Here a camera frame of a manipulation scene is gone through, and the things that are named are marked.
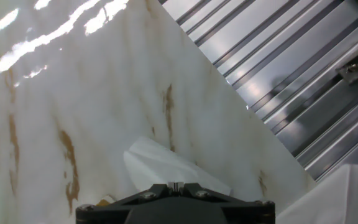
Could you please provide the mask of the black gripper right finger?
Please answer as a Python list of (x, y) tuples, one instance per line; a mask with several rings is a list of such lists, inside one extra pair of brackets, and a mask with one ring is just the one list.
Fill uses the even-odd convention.
[(175, 183), (175, 194), (217, 205), (228, 223), (274, 224), (275, 203), (270, 200), (246, 202), (204, 188), (197, 183)]

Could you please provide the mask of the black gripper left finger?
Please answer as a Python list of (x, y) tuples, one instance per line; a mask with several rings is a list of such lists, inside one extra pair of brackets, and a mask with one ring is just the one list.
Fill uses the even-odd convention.
[(96, 205), (83, 204), (75, 210), (76, 224), (125, 223), (130, 212), (149, 202), (171, 197), (173, 189), (167, 184), (153, 184), (151, 188), (117, 202), (102, 199)]

